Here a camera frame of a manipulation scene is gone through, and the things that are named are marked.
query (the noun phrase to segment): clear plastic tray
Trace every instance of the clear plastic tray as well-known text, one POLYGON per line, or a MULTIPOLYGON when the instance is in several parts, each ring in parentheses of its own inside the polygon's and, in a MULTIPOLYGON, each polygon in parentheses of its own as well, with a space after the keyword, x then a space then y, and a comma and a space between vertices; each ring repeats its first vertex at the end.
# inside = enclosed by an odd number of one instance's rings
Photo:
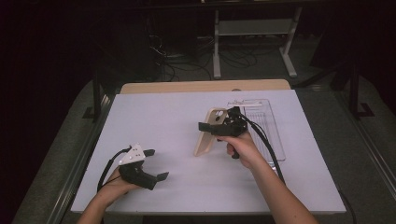
MULTIPOLYGON (((267 136, 267 139, 276 154, 276 159, 278 161, 284 161, 286 159, 285 152, 280 141, 279 132, 276 127, 276 121, 274 118, 274 113, 272 111, 270 102, 266 99, 256 99, 256 100, 244 100, 241 111, 247 116, 251 121, 257 123, 262 127, 267 136)), ((249 126, 248 130, 253 138, 254 143, 257 148, 268 161, 268 163, 273 164, 273 159, 268 151, 268 148, 260 139, 259 135, 249 126)))

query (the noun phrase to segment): table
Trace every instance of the table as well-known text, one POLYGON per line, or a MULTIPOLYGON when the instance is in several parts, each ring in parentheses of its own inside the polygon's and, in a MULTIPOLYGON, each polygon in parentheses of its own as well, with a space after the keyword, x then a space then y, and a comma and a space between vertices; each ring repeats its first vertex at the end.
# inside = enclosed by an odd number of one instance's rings
POLYGON ((107 161, 119 150, 138 142, 143 148, 156 149, 153 157, 146 158, 145 172, 153 175, 169 172, 169 176, 153 191, 131 191, 113 203, 107 212, 132 215, 268 214, 269 208, 253 176, 239 161, 225 153, 225 143, 216 142, 208 154, 193 156, 199 135, 197 123, 203 121, 210 107, 225 107, 234 99, 253 97, 268 99, 273 109, 286 154, 280 167, 290 190, 314 214, 345 212, 295 91, 288 85, 279 85, 281 90, 270 88, 268 91, 252 90, 255 88, 247 85, 256 82, 264 89, 272 82, 287 84, 281 80, 162 83, 164 90, 154 88, 154 93, 147 91, 161 84, 126 85, 122 88, 123 94, 115 98, 71 211, 85 209, 95 194, 107 161), (237 84, 242 91, 231 91, 237 84), (183 86, 188 92, 181 91, 183 86))

